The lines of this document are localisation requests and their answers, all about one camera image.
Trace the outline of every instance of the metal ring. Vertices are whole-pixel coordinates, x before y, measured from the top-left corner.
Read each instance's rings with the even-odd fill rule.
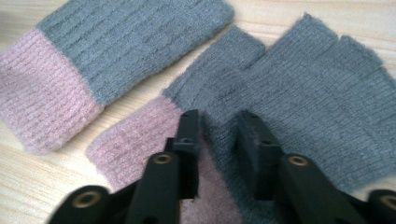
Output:
[[[379,198],[381,203],[384,203],[387,207],[396,210],[396,197],[392,195],[383,195]]]
[[[91,196],[91,198],[87,202],[84,202],[84,199],[88,196]],[[79,194],[73,200],[72,204],[73,204],[73,206],[75,206],[77,208],[86,208],[86,207],[90,207],[90,206],[96,204],[97,202],[100,201],[101,198],[102,198],[102,195],[98,191],[88,191],[88,192]]]
[[[288,161],[291,164],[298,165],[298,166],[306,166],[308,164],[308,160],[306,158],[300,157],[300,156],[289,157]]]
[[[166,164],[172,160],[172,157],[169,155],[159,155],[154,158],[154,162],[157,164]]]

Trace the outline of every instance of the ribbed texture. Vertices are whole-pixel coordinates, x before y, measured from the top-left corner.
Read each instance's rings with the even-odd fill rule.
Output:
[[[175,136],[181,113],[169,99],[158,97],[101,133],[87,157],[115,189],[122,189],[140,178],[147,159]]]
[[[243,107],[269,125],[286,152],[316,161],[337,188],[351,191],[395,174],[395,80],[371,50],[347,36],[338,40],[322,22],[305,15],[262,59],[227,77],[238,74],[237,105],[245,102]],[[265,223],[271,217],[269,203],[249,198],[230,153],[235,120],[219,119],[217,108],[206,109],[213,158],[244,221]],[[228,107],[227,114],[239,108]]]
[[[251,66],[264,52],[265,46],[260,41],[232,26],[163,94],[184,111],[200,108],[202,104],[213,101],[213,95],[217,91],[224,92],[219,88],[233,90],[234,77],[227,76],[229,72]]]
[[[242,222],[207,146],[203,146],[200,154],[198,197],[182,201],[180,220],[183,224]]]
[[[220,0],[72,0],[38,24],[100,104],[122,96],[223,28]]]
[[[103,110],[37,29],[0,54],[0,116],[33,154],[60,147]]]

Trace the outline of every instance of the gray ribbed knit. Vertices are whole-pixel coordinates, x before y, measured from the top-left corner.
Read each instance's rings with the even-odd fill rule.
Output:
[[[216,34],[222,0],[71,0],[37,25],[102,105]]]
[[[246,69],[264,55],[264,45],[252,36],[232,26],[227,33],[201,55],[186,72],[178,77],[163,95],[172,99],[182,110],[201,108],[207,104],[227,103],[214,99],[218,92],[235,85],[235,69]]]
[[[239,79],[230,94],[212,96],[222,101],[205,109],[206,132],[246,223],[267,223],[272,211],[247,194],[231,153],[233,115],[220,114],[245,108],[259,115],[286,152],[312,158],[339,189],[396,174],[396,82],[352,38],[338,39],[305,15],[262,59],[228,77]]]

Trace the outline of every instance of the light wood surface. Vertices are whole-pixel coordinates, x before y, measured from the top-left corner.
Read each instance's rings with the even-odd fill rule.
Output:
[[[10,46],[65,0],[0,0],[0,50]],[[351,35],[374,49],[396,77],[396,3],[394,1],[263,1],[227,0],[235,8],[234,23],[267,46],[273,44],[304,12],[321,18],[339,35]],[[207,41],[179,62],[136,86],[83,132],[48,156],[31,156],[0,120],[0,223],[45,223],[70,191],[84,185],[109,187],[84,155],[92,139],[156,96],[213,42]],[[368,189],[396,190],[388,178]]]

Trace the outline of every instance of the knit fabric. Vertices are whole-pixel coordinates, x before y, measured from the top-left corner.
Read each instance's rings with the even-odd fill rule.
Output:
[[[337,188],[350,192],[395,174],[396,82],[351,37],[338,39],[305,15],[263,58],[233,75],[241,106],[264,120],[286,153],[313,159]],[[205,109],[213,158],[243,220],[267,223],[269,203],[252,200],[237,173],[236,121],[218,119],[215,108]]]
[[[167,137],[175,136],[182,112],[201,108],[201,102],[216,103],[218,99],[213,99],[209,91],[228,94],[224,88],[231,87],[235,79],[222,74],[248,67],[263,54],[263,44],[232,27],[161,96],[100,134],[88,147],[88,158],[115,189],[136,181],[147,158],[163,150]],[[175,102],[185,102],[191,107],[180,107]],[[222,102],[227,104],[233,100],[224,99]],[[199,167],[199,198],[183,202],[182,223],[241,222],[237,207],[207,147],[203,148]]]
[[[0,116],[46,154],[232,17],[221,0],[71,0],[0,54]]]
[[[227,39],[236,41],[228,48],[239,48],[233,50],[237,53],[228,57],[214,53]],[[253,43],[257,45],[257,41],[251,37],[246,40],[249,41],[224,36],[156,99],[174,108],[172,111],[177,111],[174,115],[195,108],[205,113],[210,156],[206,156],[204,149],[200,161],[203,169],[200,198],[183,203],[182,220],[274,221],[271,203],[250,198],[232,153],[234,116],[240,109],[259,115],[285,152],[312,158],[339,189],[350,191],[395,173],[396,84],[371,50],[348,36],[338,39],[321,21],[309,15],[297,21],[265,55],[263,50],[255,51],[257,47],[249,48]],[[235,63],[234,57],[246,60]],[[153,101],[148,106],[161,108],[163,104]],[[147,153],[146,142],[141,141],[143,136],[167,132],[170,110],[164,111],[165,114],[151,115],[151,122],[156,123],[153,128],[139,122],[148,120],[143,113],[132,114],[127,120],[135,122],[125,120],[116,124],[89,147],[88,157],[105,174],[118,169],[115,175],[107,175],[117,188],[140,176],[130,175],[128,167],[143,169],[143,163],[134,159]],[[173,136],[175,131],[166,135]],[[116,145],[111,140],[115,136]],[[156,146],[163,146],[164,141],[165,136],[158,139]],[[203,167],[206,162],[213,165]]]

